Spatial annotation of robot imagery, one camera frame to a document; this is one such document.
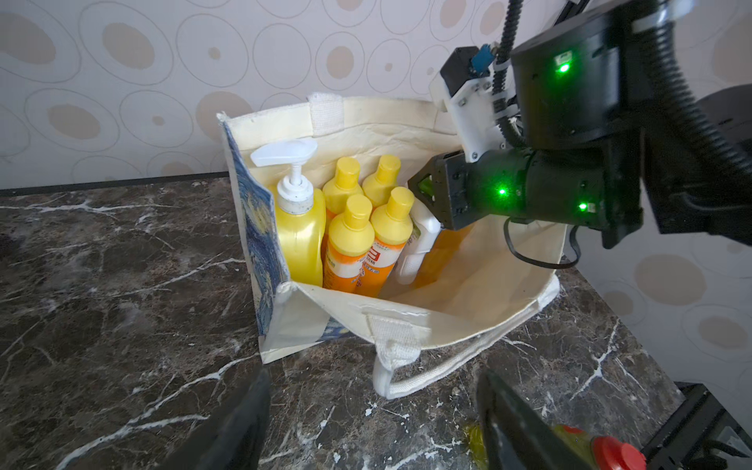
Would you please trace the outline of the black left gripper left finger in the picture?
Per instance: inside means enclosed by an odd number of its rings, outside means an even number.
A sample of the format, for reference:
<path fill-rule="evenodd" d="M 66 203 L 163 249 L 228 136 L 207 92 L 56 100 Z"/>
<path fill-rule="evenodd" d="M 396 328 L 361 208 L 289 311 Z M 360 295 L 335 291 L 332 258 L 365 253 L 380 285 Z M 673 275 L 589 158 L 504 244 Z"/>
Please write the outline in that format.
<path fill-rule="evenodd" d="M 161 469 L 256 469 L 270 421 L 271 382 L 260 369 L 159 465 Z"/>

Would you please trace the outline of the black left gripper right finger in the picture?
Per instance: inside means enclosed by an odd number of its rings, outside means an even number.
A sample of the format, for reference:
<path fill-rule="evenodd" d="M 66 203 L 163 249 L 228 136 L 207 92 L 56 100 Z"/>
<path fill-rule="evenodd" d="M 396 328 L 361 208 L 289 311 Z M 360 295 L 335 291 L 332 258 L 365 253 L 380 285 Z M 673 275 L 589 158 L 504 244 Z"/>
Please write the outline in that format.
<path fill-rule="evenodd" d="M 490 469 L 589 469 L 499 374 L 479 376 L 477 413 Z"/>

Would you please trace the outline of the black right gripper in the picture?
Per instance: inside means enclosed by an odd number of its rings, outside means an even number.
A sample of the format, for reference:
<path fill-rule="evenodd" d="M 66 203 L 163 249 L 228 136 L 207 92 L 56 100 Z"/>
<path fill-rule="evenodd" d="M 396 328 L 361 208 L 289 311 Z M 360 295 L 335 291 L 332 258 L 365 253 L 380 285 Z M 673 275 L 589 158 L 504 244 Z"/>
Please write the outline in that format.
<path fill-rule="evenodd" d="M 462 229 L 487 215 L 578 225 L 614 247 L 644 223 L 640 137 L 574 149 L 507 149 L 468 163 L 462 150 L 434 156 L 407 186 L 439 223 Z"/>

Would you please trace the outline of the orange bottle yellow cap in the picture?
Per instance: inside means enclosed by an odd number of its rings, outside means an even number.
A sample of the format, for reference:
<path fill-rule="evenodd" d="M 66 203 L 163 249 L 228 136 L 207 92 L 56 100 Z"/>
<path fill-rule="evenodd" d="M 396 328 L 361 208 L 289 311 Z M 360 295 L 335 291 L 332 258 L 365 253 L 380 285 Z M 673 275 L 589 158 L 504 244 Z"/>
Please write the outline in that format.
<path fill-rule="evenodd" d="M 364 195 L 352 195 L 345 209 L 330 223 L 324 263 L 325 289 L 354 293 L 375 231 L 370 222 L 373 207 Z"/>
<path fill-rule="evenodd" d="M 393 155 L 383 155 L 378 167 L 362 184 L 363 193 L 372 203 L 373 209 L 385 205 L 392 190 L 398 186 L 401 160 Z"/>
<path fill-rule="evenodd" d="M 360 163 L 352 157 L 340 158 L 336 162 L 335 174 L 323 186 L 327 222 L 333 221 L 346 207 L 347 200 L 352 195 L 362 195 L 363 190 L 358 184 L 360 180 Z"/>
<path fill-rule="evenodd" d="M 414 204 L 413 193 L 404 187 L 394 188 L 388 202 L 378 207 L 371 216 L 375 238 L 366 254 L 362 275 L 356 293 L 375 298 L 380 293 L 407 240 L 412 234 L 410 211 Z"/>

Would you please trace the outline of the cream starry night tote bag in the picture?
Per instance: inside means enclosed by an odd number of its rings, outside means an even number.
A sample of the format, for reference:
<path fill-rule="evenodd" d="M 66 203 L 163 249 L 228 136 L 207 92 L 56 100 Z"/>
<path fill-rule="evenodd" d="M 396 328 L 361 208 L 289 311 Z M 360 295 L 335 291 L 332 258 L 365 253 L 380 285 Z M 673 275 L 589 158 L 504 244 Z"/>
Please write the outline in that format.
<path fill-rule="evenodd" d="M 506 226 L 502 217 L 474 223 L 435 282 L 384 299 L 295 282 L 282 255 L 270 187 L 280 172 L 259 168 L 251 153 L 266 144 L 311 137 L 318 149 L 304 173 L 315 186 L 338 158 L 374 170 L 380 156 L 401 159 L 402 177 L 454 151 L 450 120 L 428 101 L 315 94 L 309 101 L 241 117 L 218 113 L 243 252 L 252 277 L 260 357 L 281 360 L 354 335 L 377 352 L 373 386 L 386 399 L 408 396 L 450 375 L 542 311 L 559 292 L 556 274 L 524 264 L 518 248 L 556 262 L 561 224 Z"/>

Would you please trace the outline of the yellow pump dish soap bottle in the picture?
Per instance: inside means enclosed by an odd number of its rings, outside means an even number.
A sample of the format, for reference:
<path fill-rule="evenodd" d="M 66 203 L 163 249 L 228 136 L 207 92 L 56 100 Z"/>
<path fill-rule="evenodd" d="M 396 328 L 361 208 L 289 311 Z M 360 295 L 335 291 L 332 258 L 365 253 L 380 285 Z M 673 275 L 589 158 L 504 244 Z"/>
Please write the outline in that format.
<path fill-rule="evenodd" d="M 322 241 L 326 227 L 323 192 L 303 174 L 316 153 L 312 138 L 264 145 L 251 154 L 255 166 L 287 166 L 272 187 L 278 238 L 291 278 L 320 287 L 323 283 Z"/>

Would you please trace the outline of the orange pump dish soap bottle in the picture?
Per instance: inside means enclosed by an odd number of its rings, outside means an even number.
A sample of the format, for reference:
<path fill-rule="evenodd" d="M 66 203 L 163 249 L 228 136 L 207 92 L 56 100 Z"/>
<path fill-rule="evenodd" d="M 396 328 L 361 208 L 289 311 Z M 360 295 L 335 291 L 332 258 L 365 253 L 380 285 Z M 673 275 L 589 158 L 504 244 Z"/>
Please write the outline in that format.
<path fill-rule="evenodd" d="M 469 225 L 457 231 L 443 230 L 431 251 L 424 257 L 411 286 L 418 289 L 436 282 L 472 229 L 473 226 Z"/>

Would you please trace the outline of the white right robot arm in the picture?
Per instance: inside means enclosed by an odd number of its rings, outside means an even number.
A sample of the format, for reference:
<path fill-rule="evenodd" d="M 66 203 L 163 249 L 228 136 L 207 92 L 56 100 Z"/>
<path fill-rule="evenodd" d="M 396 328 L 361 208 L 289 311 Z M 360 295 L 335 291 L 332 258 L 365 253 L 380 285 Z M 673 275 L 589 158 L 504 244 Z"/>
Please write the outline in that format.
<path fill-rule="evenodd" d="M 440 224 L 488 215 L 587 227 L 612 248 L 652 207 L 663 234 L 751 241 L 751 156 L 700 107 L 678 64 L 688 1 L 612 1 L 516 40 L 461 47 L 432 90 L 460 149 L 432 158 L 409 189 Z"/>

